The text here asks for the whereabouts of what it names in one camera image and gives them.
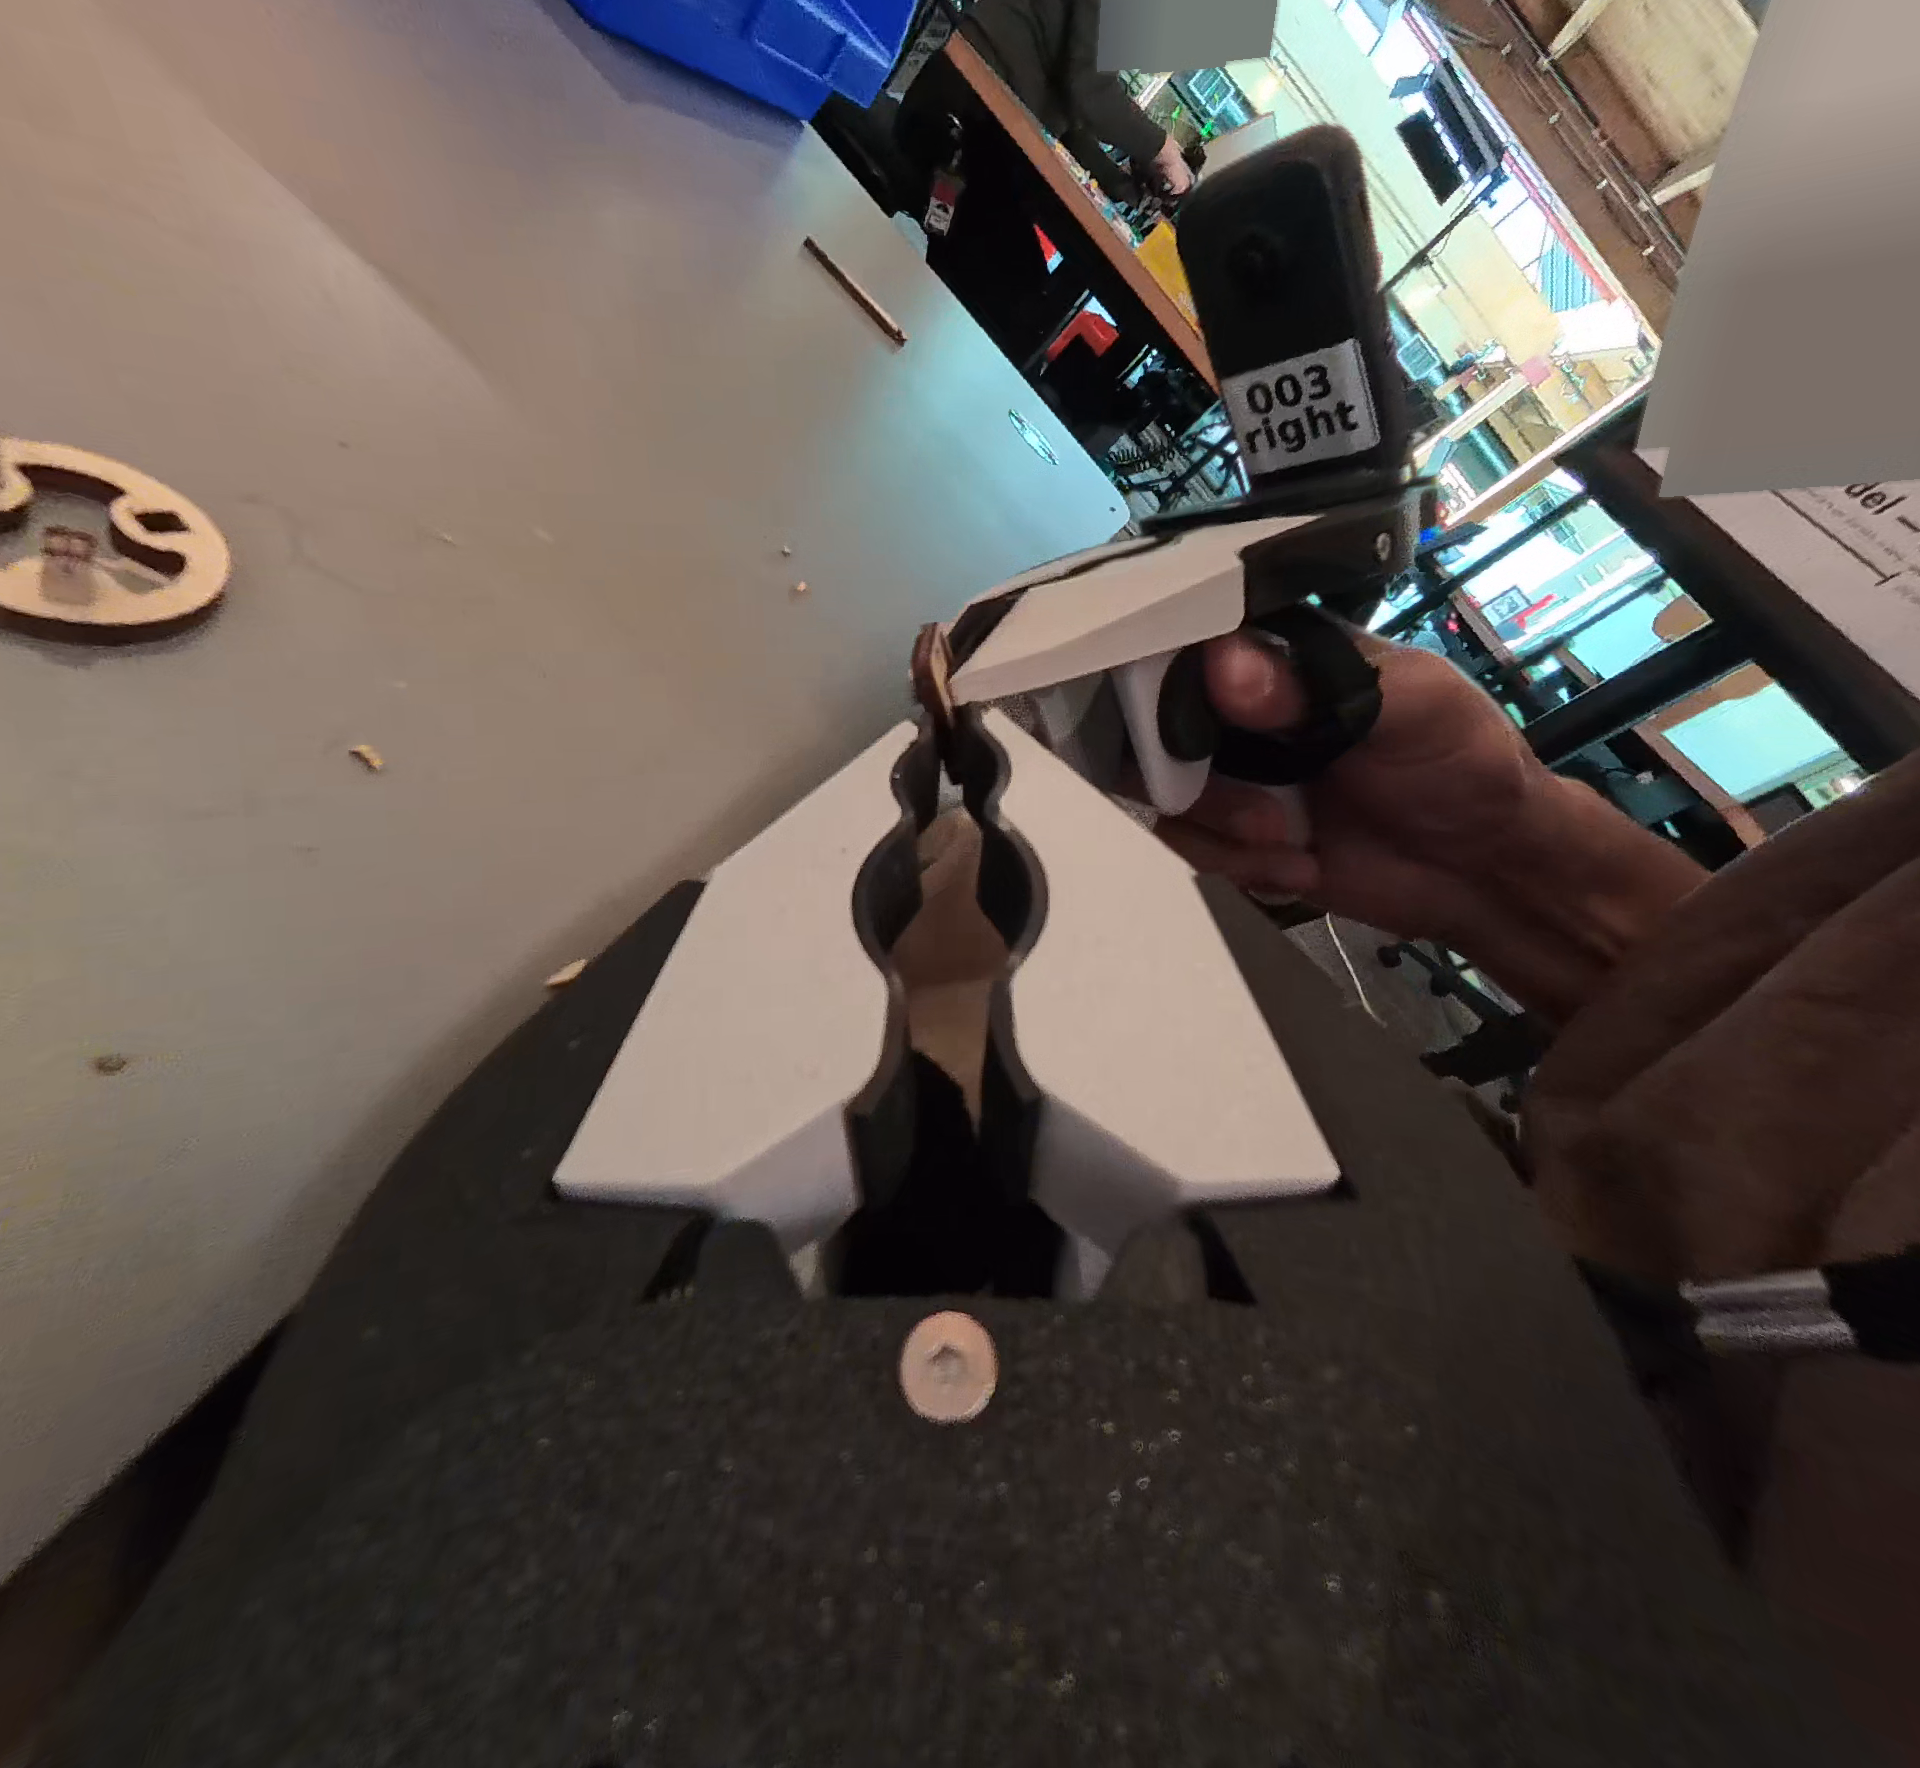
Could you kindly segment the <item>person's right hand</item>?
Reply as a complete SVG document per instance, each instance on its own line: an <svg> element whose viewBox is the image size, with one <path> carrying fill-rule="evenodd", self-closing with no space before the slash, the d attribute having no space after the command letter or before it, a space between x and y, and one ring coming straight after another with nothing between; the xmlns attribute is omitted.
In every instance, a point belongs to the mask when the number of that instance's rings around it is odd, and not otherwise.
<svg viewBox="0 0 1920 1768"><path fill-rule="evenodd" d="M1709 872L1545 768L1512 720L1441 658L1354 631L1380 715L1301 809L1214 775L1161 839L1199 874L1431 939L1564 1025Z"/></svg>

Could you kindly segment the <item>person's brown clothing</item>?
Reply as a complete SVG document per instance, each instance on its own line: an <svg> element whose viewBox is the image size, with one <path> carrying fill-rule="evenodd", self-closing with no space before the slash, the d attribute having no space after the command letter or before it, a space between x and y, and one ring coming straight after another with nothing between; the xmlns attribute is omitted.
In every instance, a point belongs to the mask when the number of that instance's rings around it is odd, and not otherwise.
<svg viewBox="0 0 1920 1768"><path fill-rule="evenodd" d="M1917 1752L1919 1369L1858 1355L1787 1365L1751 1568L1862 1724Z"/></svg>

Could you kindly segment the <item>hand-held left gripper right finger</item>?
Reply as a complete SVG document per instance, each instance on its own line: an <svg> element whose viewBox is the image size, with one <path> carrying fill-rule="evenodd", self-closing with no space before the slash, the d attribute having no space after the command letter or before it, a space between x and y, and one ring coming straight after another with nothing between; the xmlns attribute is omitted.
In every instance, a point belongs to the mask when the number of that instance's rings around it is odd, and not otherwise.
<svg viewBox="0 0 1920 1768"><path fill-rule="evenodd" d="M996 1047L1063 1270L1192 1210L1329 1196L1340 1165L1196 872L1004 711L964 729L968 804L1032 890Z"/></svg>

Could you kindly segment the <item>black framed marker sign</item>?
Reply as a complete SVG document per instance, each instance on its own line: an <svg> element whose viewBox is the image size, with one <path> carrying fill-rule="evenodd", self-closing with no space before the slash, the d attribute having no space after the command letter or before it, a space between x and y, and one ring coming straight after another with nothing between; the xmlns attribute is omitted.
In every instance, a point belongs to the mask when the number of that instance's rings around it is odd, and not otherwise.
<svg viewBox="0 0 1920 1768"><path fill-rule="evenodd" d="M1787 496L1667 500L1621 443L1580 443L1560 471L1863 772L1917 753L1917 607L1890 571Z"/></svg>

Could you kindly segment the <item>person's right forearm brown sleeve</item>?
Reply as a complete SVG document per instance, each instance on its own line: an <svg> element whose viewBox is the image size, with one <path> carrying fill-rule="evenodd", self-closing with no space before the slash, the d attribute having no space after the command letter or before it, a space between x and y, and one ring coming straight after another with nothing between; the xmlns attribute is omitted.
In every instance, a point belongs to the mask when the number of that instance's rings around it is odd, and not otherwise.
<svg viewBox="0 0 1920 1768"><path fill-rule="evenodd" d="M1917 761L1692 892L1562 1030L1524 1129L1564 1247L1623 1276L1914 1250Z"/></svg>

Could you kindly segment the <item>small wooden model piece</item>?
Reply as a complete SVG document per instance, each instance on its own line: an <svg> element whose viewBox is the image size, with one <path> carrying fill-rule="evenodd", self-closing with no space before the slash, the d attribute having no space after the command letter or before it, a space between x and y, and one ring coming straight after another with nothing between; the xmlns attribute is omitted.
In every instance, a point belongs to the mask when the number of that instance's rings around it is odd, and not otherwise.
<svg viewBox="0 0 1920 1768"><path fill-rule="evenodd" d="M918 628L908 653L908 687L922 724L922 740L931 755L926 772L931 805L937 815L962 805L960 775L960 711L951 693L951 644L941 622Z"/></svg>

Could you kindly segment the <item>thin wooden stick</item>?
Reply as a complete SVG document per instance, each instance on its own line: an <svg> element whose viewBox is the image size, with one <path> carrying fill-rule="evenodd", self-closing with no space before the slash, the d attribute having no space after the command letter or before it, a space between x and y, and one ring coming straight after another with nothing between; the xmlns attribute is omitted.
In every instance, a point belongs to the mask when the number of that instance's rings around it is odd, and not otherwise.
<svg viewBox="0 0 1920 1768"><path fill-rule="evenodd" d="M890 342L890 346L905 348L908 344L910 337L903 323L858 278L854 278L820 241L815 237L805 237L803 253L812 261L815 268L823 272L823 275L839 290L839 293L862 312L862 316Z"/></svg>

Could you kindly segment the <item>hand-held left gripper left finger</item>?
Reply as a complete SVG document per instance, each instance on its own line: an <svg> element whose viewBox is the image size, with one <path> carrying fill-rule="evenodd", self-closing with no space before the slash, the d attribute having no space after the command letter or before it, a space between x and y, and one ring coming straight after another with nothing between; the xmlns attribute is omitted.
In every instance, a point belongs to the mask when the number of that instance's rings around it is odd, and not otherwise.
<svg viewBox="0 0 1920 1768"><path fill-rule="evenodd" d="M710 872L558 1196L755 1223L799 1254L900 1194L918 1105L897 954L941 778L933 727L905 722Z"/></svg>

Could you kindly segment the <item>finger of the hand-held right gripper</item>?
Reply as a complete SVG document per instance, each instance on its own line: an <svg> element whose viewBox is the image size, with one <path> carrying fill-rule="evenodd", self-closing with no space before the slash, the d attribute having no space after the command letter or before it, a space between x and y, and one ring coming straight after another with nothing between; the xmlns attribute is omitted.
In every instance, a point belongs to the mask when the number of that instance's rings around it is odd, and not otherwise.
<svg viewBox="0 0 1920 1768"><path fill-rule="evenodd" d="M1224 635L1247 610L1241 553L1090 553L973 602L950 631L950 696L977 707Z"/></svg>
<svg viewBox="0 0 1920 1768"><path fill-rule="evenodd" d="M1046 562L957 620L960 663L1134 663L1241 623L1235 542L1188 531Z"/></svg>

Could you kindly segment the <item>black hanging monitor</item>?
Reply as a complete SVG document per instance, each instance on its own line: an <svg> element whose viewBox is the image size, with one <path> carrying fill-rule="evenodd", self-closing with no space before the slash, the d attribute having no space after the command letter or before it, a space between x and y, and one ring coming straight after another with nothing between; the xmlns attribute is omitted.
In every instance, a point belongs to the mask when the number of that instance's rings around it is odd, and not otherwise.
<svg viewBox="0 0 1920 1768"><path fill-rule="evenodd" d="M1396 135L1436 202L1466 197L1480 202L1501 189L1507 147L1453 62L1404 75L1389 94L1400 112Z"/></svg>

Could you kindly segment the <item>grey desk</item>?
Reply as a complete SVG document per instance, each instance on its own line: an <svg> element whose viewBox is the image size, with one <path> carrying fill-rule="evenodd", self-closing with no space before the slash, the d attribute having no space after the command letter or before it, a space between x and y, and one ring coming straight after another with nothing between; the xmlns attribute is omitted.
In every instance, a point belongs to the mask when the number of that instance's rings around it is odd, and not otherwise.
<svg viewBox="0 0 1920 1768"><path fill-rule="evenodd" d="M167 643L5 634L13 1574L549 972L898 722L920 622L1126 516L808 129L562 0L3 35L5 435L233 551Z"/></svg>

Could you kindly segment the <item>black office chair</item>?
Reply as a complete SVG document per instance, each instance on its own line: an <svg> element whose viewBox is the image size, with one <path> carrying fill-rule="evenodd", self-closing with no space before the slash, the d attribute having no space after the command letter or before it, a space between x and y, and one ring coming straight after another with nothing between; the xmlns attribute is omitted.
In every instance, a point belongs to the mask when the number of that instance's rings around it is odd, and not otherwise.
<svg viewBox="0 0 1920 1768"><path fill-rule="evenodd" d="M1466 1031L1452 1045L1421 1054L1427 1074L1469 1089L1502 1085L1520 1092L1526 1087L1551 1042L1551 1031L1531 1012L1511 1007L1499 988L1444 943L1386 939L1374 948L1374 956L1384 970L1414 964L1431 1000L1452 1002L1469 1016Z"/></svg>

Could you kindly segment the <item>long wooden workbench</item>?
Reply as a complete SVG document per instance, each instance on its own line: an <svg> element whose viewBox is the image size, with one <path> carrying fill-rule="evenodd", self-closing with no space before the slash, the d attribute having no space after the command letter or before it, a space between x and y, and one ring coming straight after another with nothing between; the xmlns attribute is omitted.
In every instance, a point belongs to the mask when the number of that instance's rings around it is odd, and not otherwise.
<svg viewBox="0 0 1920 1768"><path fill-rule="evenodd" d="M1100 307L1126 337L1182 363L1215 393L1218 384L1197 329L1141 260L1130 230L1112 221L1078 164L1044 133L1030 111L973 46L954 35L943 52L957 98L970 123L983 123L1020 164L1020 180L1035 191L1044 221L1040 230L1090 278Z"/></svg>

